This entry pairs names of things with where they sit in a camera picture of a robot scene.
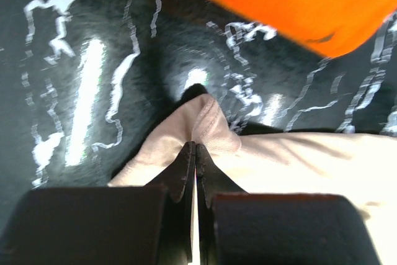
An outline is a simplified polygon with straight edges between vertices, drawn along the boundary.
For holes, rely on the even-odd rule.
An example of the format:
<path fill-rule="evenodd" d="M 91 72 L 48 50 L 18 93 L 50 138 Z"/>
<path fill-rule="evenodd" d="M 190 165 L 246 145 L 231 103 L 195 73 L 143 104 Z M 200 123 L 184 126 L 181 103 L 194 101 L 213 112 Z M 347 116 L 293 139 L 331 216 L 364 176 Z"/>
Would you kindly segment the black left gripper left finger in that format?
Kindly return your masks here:
<path fill-rule="evenodd" d="M 195 143 L 144 186 L 27 192 L 1 237 L 2 264 L 188 264 Z"/>

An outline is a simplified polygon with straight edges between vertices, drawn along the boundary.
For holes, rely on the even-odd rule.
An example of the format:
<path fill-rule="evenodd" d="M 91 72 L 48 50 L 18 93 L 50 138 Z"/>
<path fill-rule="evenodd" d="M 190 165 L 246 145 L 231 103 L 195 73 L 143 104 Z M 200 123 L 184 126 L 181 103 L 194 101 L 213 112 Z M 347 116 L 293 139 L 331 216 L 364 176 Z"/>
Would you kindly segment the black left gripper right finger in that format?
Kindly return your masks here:
<path fill-rule="evenodd" d="M 364 221 L 343 196 L 250 194 L 196 151 L 202 264 L 378 264 Z"/>

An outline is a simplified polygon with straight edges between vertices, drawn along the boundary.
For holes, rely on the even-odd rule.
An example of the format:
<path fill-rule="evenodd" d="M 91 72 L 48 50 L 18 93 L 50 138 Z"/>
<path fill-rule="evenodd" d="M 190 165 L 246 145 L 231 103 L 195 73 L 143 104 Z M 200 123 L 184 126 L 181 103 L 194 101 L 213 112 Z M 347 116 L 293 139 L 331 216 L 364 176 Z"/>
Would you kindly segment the beige t shirt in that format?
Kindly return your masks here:
<path fill-rule="evenodd" d="M 188 141 L 203 144 L 245 191 L 345 196 L 366 216 L 381 263 L 396 263 L 396 138 L 314 132 L 239 136 L 217 100 L 202 94 L 163 120 L 110 186 L 145 185 Z"/>

